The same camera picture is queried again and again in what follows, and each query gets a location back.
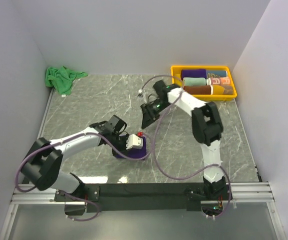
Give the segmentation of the purple towel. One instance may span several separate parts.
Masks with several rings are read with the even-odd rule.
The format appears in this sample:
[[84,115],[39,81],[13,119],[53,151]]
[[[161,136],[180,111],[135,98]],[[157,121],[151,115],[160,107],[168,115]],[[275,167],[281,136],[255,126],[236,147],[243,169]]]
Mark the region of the purple towel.
[[207,71],[206,69],[199,68],[199,69],[182,69],[180,74],[181,79],[184,78],[206,78]]
[[128,150],[128,154],[126,155],[129,158],[132,159],[138,159],[142,158],[147,154],[147,149],[146,149],[146,138],[143,136],[139,136],[143,139],[143,147],[141,149],[130,149]]

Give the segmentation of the green towel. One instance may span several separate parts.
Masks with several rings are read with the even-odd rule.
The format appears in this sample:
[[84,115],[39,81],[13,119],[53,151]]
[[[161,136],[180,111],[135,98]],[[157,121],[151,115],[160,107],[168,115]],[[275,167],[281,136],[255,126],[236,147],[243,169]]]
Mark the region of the green towel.
[[73,82],[87,77],[86,72],[74,71],[64,66],[60,68],[49,67],[46,70],[45,86],[54,88],[61,95],[70,95]]

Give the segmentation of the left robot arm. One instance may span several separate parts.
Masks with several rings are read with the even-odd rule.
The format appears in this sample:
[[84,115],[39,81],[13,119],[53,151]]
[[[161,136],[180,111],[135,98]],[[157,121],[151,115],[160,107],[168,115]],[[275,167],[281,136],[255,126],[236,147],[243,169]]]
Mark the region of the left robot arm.
[[84,183],[73,173],[61,171],[62,162],[84,150],[110,143],[124,153],[128,135],[121,136],[127,124],[113,115],[108,121],[96,122],[70,136],[46,140],[37,139],[21,163],[22,173],[40,191],[57,189],[78,201],[84,195]]

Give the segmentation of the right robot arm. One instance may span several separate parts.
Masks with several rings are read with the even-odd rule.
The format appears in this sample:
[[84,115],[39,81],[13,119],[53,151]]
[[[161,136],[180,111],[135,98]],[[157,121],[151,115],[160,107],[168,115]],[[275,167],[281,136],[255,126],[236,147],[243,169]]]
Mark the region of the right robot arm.
[[204,195],[214,200],[223,192],[226,181],[224,173],[219,169],[220,139],[223,124],[218,108],[213,102],[199,100],[176,84],[166,85],[163,80],[157,81],[153,88],[157,94],[154,101],[149,101],[141,88],[138,95],[145,99],[140,105],[142,111],[141,128],[145,129],[161,119],[160,113],[171,105],[183,110],[191,117],[194,139],[200,144],[205,170],[203,171]]

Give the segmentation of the yellow plastic tray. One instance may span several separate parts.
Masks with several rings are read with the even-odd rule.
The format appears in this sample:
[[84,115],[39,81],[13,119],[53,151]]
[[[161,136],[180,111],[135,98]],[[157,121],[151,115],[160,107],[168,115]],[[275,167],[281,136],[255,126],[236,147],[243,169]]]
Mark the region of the yellow plastic tray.
[[173,65],[172,82],[203,101],[230,101],[237,97],[230,70],[217,65]]

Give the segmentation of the rolled mint towel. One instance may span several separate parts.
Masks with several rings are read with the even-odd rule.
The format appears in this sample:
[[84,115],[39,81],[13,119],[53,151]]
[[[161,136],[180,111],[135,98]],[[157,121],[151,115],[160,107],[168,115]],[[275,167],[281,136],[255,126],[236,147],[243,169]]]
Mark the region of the rolled mint towel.
[[185,77],[183,82],[184,85],[188,87],[199,87],[207,85],[207,79],[203,77]]

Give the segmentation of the rolled brown towel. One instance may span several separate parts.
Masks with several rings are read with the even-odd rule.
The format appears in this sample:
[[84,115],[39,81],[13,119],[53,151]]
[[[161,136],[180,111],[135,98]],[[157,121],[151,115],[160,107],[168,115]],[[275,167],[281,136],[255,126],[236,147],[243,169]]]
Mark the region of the rolled brown towel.
[[210,85],[185,86],[183,89],[191,95],[212,95],[212,87]]

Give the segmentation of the rolled purple towel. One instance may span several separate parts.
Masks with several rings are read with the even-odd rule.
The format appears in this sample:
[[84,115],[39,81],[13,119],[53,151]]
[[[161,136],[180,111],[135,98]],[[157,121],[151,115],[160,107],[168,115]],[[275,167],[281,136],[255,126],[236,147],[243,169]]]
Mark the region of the rolled purple towel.
[[199,69],[182,69],[180,74],[181,79],[184,78],[206,78],[207,71],[206,69],[199,68]]

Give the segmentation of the black base beam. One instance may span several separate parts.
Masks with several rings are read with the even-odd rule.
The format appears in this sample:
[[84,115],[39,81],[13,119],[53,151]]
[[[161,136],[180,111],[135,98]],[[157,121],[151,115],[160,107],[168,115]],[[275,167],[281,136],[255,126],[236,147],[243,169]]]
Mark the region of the black base beam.
[[219,215],[221,204],[231,200],[228,185],[211,186],[201,182],[173,183],[87,183],[71,199],[63,192],[55,194],[55,202],[64,203],[68,216],[82,216],[97,211],[177,210],[206,211]]

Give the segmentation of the rolled pink printed towel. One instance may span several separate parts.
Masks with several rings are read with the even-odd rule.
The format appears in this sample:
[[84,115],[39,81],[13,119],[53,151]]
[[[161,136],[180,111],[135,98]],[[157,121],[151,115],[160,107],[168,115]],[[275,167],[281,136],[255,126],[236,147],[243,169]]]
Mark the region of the rolled pink printed towel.
[[231,85],[231,79],[229,77],[209,77],[207,79],[208,85],[220,85],[229,86]]

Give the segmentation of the aluminium rail frame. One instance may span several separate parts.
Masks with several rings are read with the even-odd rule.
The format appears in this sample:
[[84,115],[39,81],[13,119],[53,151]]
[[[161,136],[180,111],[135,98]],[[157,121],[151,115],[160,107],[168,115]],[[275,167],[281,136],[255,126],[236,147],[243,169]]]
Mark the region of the aluminium rail frame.
[[[105,211],[95,219],[65,219],[54,190],[16,191],[5,221],[4,240],[284,240],[274,197],[256,167],[235,101],[219,102],[224,135],[221,158],[229,173],[234,200],[217,220],[200,212],[174,210]],[[83,151],[66,160],[63,170],[90,184],[171,183],[163,175],[187,176],[203,166],[200,146],[191,134],[188,115],[172,108],[157,140],[157,168],[147,160],[117,160],[108,147]]]

